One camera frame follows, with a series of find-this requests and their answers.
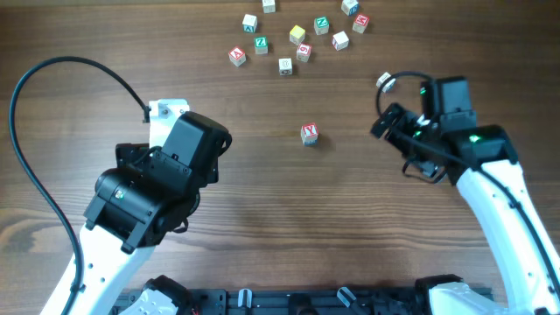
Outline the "red Y block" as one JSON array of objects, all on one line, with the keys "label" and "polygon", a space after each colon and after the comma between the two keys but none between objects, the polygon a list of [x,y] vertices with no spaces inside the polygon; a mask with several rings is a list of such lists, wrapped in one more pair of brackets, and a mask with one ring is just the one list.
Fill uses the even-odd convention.
[{"label": "red Y block", "polygon": [[319,132],[314,122],[302,126],[300,136],[305,146],[313,145],[318,141]]}]

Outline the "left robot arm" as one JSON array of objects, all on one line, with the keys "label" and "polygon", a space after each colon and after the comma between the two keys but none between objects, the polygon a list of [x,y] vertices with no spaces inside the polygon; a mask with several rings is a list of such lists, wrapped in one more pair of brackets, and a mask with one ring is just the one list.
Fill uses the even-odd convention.
[{"label": "left robot arm", "polygon": [[200,189],[218,180],[218,158],[231,145],[226,127],[192,111],[162,146],[126,157],[94,187],[72,259],[44,314],[107,314],[169,232],[183,233]]}]

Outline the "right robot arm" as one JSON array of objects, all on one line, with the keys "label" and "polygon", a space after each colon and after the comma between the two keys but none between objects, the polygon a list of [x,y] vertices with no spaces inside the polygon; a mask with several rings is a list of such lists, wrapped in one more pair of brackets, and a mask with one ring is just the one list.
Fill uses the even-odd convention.
[{"label": "right robot arm", "polygon": [[507,294],[501,306],[455,275],[416,281],[425,314],[557,314],[559,255],[529,196],[517,152],[499,125],[479,126],[467,79],[425,73],[384,74],[377,94],[400,77],[421,79],[423,113],[393,102],[377,106],[371,133],[397,148],[406,166],[436,184],[448,178],[472,209],[500,270]]}]

